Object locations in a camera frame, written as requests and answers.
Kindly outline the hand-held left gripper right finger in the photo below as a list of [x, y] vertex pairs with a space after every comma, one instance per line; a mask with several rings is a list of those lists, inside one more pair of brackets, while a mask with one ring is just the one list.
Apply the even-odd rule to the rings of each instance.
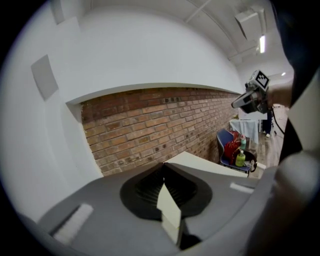
[[221, 229], [249, 199], [258, 180], [165, 163], [164, 183], [181, 211], [179, 248], [186, 250]]

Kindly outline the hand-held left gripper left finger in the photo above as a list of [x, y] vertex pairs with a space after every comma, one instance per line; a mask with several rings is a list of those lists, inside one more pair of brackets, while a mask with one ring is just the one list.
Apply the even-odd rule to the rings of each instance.
[[120, 189], [128, 179], [152, 164], [105, 176], [83, 186], [48, 210], [38, 225], [52, 234], [81, 204], [93, 212], [62, 255], [74, 256], [172, 256], [179, 252], [156, 220], [141, 219], [122, 203]]

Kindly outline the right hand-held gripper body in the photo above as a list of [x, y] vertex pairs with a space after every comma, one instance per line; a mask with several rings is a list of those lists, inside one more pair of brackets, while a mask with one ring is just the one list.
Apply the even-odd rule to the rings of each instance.
[[267, 101], [267, 92], [270, 79], [259, 69], [255, 70], [249, 81], [245, 84], [245, 91], [254, 91], [254, 108], [241, 108], [246, 114], [260, 112], [265, 114], [269, 107]]

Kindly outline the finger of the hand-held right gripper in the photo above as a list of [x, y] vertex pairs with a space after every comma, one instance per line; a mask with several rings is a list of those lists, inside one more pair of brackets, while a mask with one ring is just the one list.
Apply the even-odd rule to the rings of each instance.
[[253, 90], [243, 93], [231, 103], [232, 108], [254, 109], [255, 108], [254, 94], [255, 92]]

